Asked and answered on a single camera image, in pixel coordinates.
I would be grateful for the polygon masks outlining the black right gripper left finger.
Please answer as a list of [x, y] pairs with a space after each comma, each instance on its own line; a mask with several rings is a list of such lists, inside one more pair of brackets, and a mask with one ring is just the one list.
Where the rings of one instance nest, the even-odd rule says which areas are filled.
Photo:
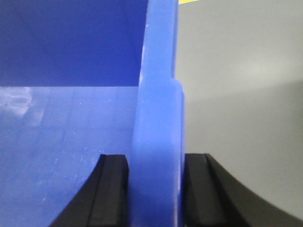
[[128, 176], [126, 156], [101, 155], [87, 181], [51, 226], [127, 226]]

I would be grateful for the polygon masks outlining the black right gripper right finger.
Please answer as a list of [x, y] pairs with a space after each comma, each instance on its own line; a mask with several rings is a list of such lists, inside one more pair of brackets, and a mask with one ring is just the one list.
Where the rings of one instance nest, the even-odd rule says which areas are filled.
[[210, 154], [186, 154], [188, 227], [301, 227], [303, 221], [248, 189]]

